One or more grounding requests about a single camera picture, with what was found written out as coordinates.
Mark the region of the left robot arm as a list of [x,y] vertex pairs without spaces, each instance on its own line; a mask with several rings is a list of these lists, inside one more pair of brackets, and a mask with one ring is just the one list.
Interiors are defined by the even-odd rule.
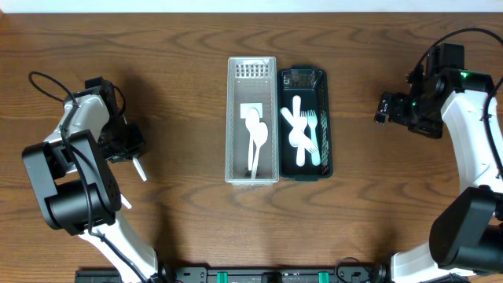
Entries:
[[129,203],[109,165],[130,161],[141,178],[145,141],[115,86],[88,86],[64,100],[57,129],[22,159],[47,225],[97,248],[123,282],[166,282],[156,250],[146,244],[121,212]]

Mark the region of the white plastic fork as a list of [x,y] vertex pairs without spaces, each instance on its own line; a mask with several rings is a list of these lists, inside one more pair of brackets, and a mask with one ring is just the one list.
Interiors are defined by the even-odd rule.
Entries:
[[297,147],[296,165],[303,167],[305,164],[305,146],[303,144],[304,131],[307,126],[307,113],[302,111],[299,115],[299,146]]
[[318,138],[316,133],[318,118],[314,110],[309,110],[307,112],[307,124],[310,128],[310,140],[313,146],[311,150],[311,162],[314,166],[318,166],[321,163],[321,157],[319,153]]
[[[281,114],[286,119],[286,121],[290,124],[290,126],[292,127],[293,126],[292,113],[286,107],[283,107],[281,109]],[[305,150],[307,150],[309,153],[311,153],[313,146],[312,146],[310,138],[308,138],[306,135],[303,137],[303,144],[305,146]]]

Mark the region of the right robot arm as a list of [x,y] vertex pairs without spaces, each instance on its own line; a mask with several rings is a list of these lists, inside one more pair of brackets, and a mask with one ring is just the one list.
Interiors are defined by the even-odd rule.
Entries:
[[441,282],[502,272],[502,132],[492,78],[459,68],[409,74],[409,94],[385,93],[375,120],[429,138],[447,129],[460,194],[432,224],[428,242],[391,257],[392,282]]

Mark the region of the black plastic perforated basket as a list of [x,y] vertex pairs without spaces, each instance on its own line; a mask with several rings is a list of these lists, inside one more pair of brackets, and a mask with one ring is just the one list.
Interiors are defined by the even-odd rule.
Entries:
[[284,178],[332,176],[328,80],[324,70],[293,65],[277,73],[279,169]]

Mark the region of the white plastic spoon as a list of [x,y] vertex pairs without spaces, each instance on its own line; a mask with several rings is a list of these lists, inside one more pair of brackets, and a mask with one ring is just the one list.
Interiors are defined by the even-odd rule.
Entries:
[[134,165],[135,169],[137,170],[137,173],[140,175],[141,180],[143,182],[146,182],[147,181],[147,176],[146,176],[146,173],[145,173],[145,170],[144,170],[143,166],[141,165],[140,160],[137,157],[134,156],[133,159],[132,159],[132,162],[133,162],[133,165]]
[[245,118],[245,126],[247,127],[248,132],[250,134],[249,144],[248,144],[248,170],[249,171],[252,169],[252,164],[253,164],[253,144],[254,144],[253,131],[258,124],[259,124],[259,112],[257,111],[256,108],[250,108],[248,110],[248,114]]
[[256,150],[254,160],[252,163],[251,179],[256,178],[260,149],[266,143],[268,138],[268,127],[264,122],[260,122],[259,125],[255,128],[254,138],[255,138],[254,141],[256,145]]
[[299,146],[299,115],[300,115],[300,105],[301,98],[296,95],[292,98],[292,115],[293,115],[293,126],[292,131],[289,134],[289,142],[292,147]]
[[126,209],[131,209],[132,208],[132,205],[130,204],[130,202],[127,200],[127,198],[123,194],[120,195],[120,199],[121,199],[121,204]]

